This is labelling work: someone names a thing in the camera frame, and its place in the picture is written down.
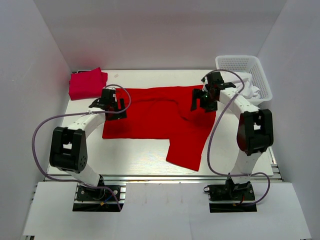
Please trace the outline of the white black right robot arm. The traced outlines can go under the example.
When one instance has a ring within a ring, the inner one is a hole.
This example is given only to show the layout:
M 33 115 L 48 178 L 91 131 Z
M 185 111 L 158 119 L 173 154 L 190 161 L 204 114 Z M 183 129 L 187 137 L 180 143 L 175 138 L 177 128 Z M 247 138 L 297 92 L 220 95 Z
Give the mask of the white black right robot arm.
M 260 156 L 273 145 L 273 116 L 269 109 L 260 109 L 250 103 L 232 82 L 224 82 L 221 70 L 212 70 L 202 78 L 203 88 L 193 89 L 191 110 L 198 107 L 206 112 L 217 111 L 218 103 L 225 105 L 238 119 L 236 142 L 239 148 L 234 167 L 226 177 L 232 183 L 225 188 L 226 195 L 236 200 L 253 175 Z

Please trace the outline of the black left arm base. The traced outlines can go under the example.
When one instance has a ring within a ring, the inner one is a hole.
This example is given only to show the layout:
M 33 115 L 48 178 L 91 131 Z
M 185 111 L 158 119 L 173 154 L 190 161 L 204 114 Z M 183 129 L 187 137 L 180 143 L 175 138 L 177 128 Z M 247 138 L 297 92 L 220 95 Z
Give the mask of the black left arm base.
M 92 189 L 78 185 L 75 192 L 72 211 L 90 213 L 119 213 L 125 202 L 124 186 L 107 185 L 106 189 Z

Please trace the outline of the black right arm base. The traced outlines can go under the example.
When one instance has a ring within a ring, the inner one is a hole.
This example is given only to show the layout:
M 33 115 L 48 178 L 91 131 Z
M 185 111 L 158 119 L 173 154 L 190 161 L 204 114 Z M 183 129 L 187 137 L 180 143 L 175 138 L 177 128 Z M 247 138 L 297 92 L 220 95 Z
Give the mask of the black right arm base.
M 210 213 L 254 213 L 257 212 L 253 186 L 231 190 L 227 184 L 211 184 L 203 188 L 208 194 Z

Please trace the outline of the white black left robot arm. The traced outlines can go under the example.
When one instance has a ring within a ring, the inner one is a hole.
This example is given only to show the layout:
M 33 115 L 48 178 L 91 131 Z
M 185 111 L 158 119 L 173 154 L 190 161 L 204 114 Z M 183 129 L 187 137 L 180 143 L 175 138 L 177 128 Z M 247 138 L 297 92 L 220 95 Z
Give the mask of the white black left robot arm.
M 116 91 L 123 88 L 110 84 L 102 89 L 101 96 L 89 105 L 86 112 L 78 113 L 76 121 L 65 127 L 56 127 L 52 133 L 49 164 L 75 178 L 88 187 L 88 193 L 99 200 L 105 196 L 106 187 L 101 175 L 88 164 L 87 137 L 106 121 L 127 117 L 123 98 L 116 97 Z

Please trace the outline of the red t-shirt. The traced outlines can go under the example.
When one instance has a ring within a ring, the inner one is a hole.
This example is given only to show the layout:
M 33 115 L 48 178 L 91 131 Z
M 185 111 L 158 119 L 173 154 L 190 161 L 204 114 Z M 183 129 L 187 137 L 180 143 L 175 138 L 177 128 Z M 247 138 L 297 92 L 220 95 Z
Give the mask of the red t-shirt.
M 118 88 L 116 97 L 130 104 L 127 117 L 104 123 L 103 139 L 169 140 L 166 161 L 198 171 L 216 112 L 191 110 L 196 86 Z

